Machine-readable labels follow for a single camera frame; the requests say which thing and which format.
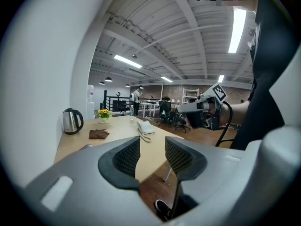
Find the shoe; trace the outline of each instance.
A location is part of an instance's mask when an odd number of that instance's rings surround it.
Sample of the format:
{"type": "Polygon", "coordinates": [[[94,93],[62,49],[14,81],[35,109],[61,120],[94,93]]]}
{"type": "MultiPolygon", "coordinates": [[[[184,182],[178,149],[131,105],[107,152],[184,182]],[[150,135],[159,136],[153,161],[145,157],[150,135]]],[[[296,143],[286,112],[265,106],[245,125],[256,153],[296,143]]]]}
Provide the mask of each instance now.
{"type": "Polygon", "coordinates": [[[166,220],[170,220],[171,209],[167,206],[167,204],[162,200],[156,200],[154,202],[155,208],[159,211],[166,220]]]}

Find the ceiling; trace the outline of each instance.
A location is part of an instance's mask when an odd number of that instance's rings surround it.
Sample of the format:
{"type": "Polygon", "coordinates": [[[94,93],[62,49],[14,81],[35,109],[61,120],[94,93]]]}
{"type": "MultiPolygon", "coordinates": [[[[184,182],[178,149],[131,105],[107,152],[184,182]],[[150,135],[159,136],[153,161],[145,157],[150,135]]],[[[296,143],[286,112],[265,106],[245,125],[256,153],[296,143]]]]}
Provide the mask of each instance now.
{"type": "Polygon", "coordinates": [[[180,84],[214,84],[224,74],[227,86],[251,87],[248,42],[255,31],[254,13],[246,14],[243,35],[234,54],[228,53],[232,7],[209,0],[114,0],[107,14],[109,19],[91,64],[93,74],[115,74],[133,85],[162,83],[161,76],[180,84]],[[166,36],[170,37],[137,53],[166,36]],[[143,67],[137,69],[120,62],[114,59],[116,54],[143,67]]]}

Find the brick wall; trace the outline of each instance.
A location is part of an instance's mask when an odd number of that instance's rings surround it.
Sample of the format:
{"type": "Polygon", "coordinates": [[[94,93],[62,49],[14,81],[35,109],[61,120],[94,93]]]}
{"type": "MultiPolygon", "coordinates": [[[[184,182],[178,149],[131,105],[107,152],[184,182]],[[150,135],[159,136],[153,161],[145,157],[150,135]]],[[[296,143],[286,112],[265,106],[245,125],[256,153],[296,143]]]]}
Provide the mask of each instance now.
{"type": "MultiPolygon", "coordinates": [[[[163,96],[168,96],[170,99],[179,99],[182,102],[183,88],[186,89],[198,89],[200,93],[204,93],[210,86],[206,85],[165,85],[163,86],[163,96]]],[[[230,104],[240,104],[241,100],[246,101],[250,95],[250,90],[248,89],[238,89],[232,87],[223,87],[226,91],[228,101],[230,104]]],[[[188,96],[195,96],[196,93],[187,92],[188,96]]]]}
{"type": "MultiPolygon", "coordinates": [[[[210,86],[206,85],[164,85],[163,86],[163,96],[167,96],[170,99],[179,99],[182,102],[183,96],[183,88],[186,89],[197,89],[199,88],[200,93],[204,93],[210,86]]],[[[248,89],[238,89],[232,87],[223,87],[228,95],[226,99],[230,104],[240,104],[240,100],[246,101],[251,93],[248,89]]],[[[131,87],[131,93],[136,90],[136,87],[131,87]]],[[[161,95],[161,85],[151,85],[151,86],[144,86],[142,90],[143,95],[142,98],[151,98],[150,95],[154,96],[155,99],[160,98],[161,95]]]]}
{"type": "MultiPolygon", "coordinates": [[[[133,93],[136,90],[136,86],[135,87],[131,87],[130,93],[133,93]]],[[[151,99],[151,95],[155,98],[155,99],[160,99],[161,96],[161,85],[149,85],[149,86],[143,86],[143,90],[142,90],[142,96],[141,98],[144,99],[151,99]]]]}

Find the desk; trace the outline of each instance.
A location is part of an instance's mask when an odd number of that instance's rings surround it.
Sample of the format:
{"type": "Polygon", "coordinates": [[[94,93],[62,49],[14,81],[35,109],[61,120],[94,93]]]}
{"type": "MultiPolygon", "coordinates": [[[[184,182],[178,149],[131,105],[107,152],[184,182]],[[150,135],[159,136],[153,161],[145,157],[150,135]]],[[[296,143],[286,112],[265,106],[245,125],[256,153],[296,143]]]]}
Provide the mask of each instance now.
{"type": "Polygon", "coordinates": [[[156,112],[156,106],[158,106],[159,108],[160,108],[160,106],[159,106],[159,104],[158,103],[156,103],[156,104],[153,104],[153,103],[148,103],[148,102],[141,102],[140,103],[141,105],[142,105],[142,113],[143,113],[143,118],[145,117],[145,107],[148,105],[148,106],[150,106],[150,117],[151,117],[151,107],[154,105],[154,117],[155,117],[155,112],[156,112]]]}
{"type": "MultiPolygon", "coordinates": [[[[138,135],[137,121],[130,121],[129,116],[118,116],[110,119],[109,124],[99,124],[99,119],[88,120],[84,122],[84,127],[75,135],[63,134],[57,149],[55,162],[65,156],[78,151],[86,144],[102,145],[111,141],[134,137],[138,135]],[[89,131],[95,129],[106,129],[109,136],[105,139],[89,139],[89,131]]],[[[165,161],[165,137],[178,137],[172,133],[155,127],[155,133],[148,134],[151,138],[150,143],[140,140],[140,159],[136,166],[135,178],[141,183],[151,176],[165,161]]]]}

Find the fluorescent light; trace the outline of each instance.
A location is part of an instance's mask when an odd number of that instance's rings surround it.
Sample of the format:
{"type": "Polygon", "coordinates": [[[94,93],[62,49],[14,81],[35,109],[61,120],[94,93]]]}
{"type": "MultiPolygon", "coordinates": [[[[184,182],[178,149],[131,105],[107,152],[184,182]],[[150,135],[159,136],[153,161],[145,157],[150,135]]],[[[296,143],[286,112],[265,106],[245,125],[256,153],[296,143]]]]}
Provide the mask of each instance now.
{"type": "Polygon", "coordinates": [[[172,82],[170,79],[166,78],[166,77],[161,77],[162,79],[168,81],[168,82],[172,82]]]}
{"type": "Polygon", "coordinates": [[[135,62],[133,62],[133,61],[130,61],[130,60],[124,58],[124,57],[121,57],[121,56],[119,56],[119,55],[115,55],[114,58],[117,59],[117,60],[120,60],[120,61],[122,61],[122,62],[124,62],[124,63],[127,63],[127,64],[129,64],[129,65],[135,66],[135,67],[138,68],[138,69],[140,69],[140,68],[142,67],[141,65],[139,65],[139,64],[137,64],[137,63],[135,63],[135,62]]]}
{"type": "Polygon", "coordinates": [[[219,83],[222,83],[222,81],[224,80],[224,77],[225,77],[224,75],[220,75],[220,77],[219,77],[219,79],[218,79],[218,82],[219,82],[219,83]]]}
{"type": "Polygon", "coordinates": [[[228,53],[236,53],[241,39],[241,35],[243,34],[245,21],[246,11],[234,8],[233,31],[228,53]]]}

